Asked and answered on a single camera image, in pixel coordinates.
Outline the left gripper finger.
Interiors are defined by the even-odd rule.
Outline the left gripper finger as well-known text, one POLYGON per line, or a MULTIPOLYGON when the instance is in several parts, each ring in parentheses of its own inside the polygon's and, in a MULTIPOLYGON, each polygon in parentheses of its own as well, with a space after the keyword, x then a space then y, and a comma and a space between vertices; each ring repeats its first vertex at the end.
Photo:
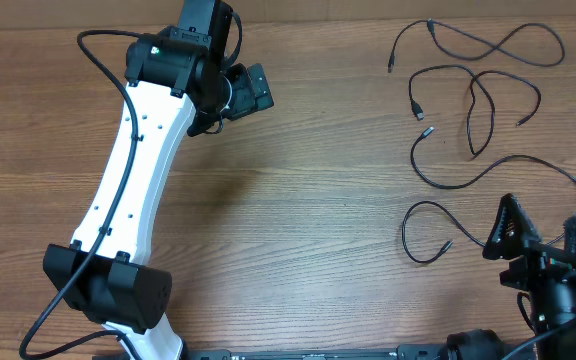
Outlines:
POLYGON ((187 129, 189 137, 195 137, 201 134, 216 135, 224 128, 223 117, 218 113, 208 114, 200 112, 195 116, 192 124, 187 129))
POLYGON ((263 66, 260 63, 251 65, 248 68, 248 74, 251 79, 254 98, 254 106, 252 109, 254 111, 263 111, 273 107, 274 100, 263 66))

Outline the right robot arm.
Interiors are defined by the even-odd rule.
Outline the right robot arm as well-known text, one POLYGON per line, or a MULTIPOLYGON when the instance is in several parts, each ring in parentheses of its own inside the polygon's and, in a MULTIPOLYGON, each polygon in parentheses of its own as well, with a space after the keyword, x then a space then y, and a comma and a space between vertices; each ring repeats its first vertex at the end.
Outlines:
POLYGON ((576 359, 576 215, 563 224, 562 249, 542 242, 518 198, 504 195, 482 255, 507 260, 500 284, 527 297, 531 313, 520 309, 534 336, 515 346, 491 330, 450 335, 441 359, 576 359))

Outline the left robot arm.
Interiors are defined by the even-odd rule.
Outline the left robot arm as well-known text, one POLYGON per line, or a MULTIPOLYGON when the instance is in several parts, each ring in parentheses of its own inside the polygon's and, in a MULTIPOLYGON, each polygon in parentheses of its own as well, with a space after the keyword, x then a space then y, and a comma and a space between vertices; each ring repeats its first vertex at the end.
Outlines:
POLYGON ((70 243, 45 252, 55 302, 100 324, 125 359, 188 355, 166 315, 172 277, 149 266, 152 231, 182 140, 273 104, 263 68, 227 49, 240 25, 223 1, 187 1, 177 24, 132 34, 125 73, 114 79, 122 120, 99 188, 70 243))

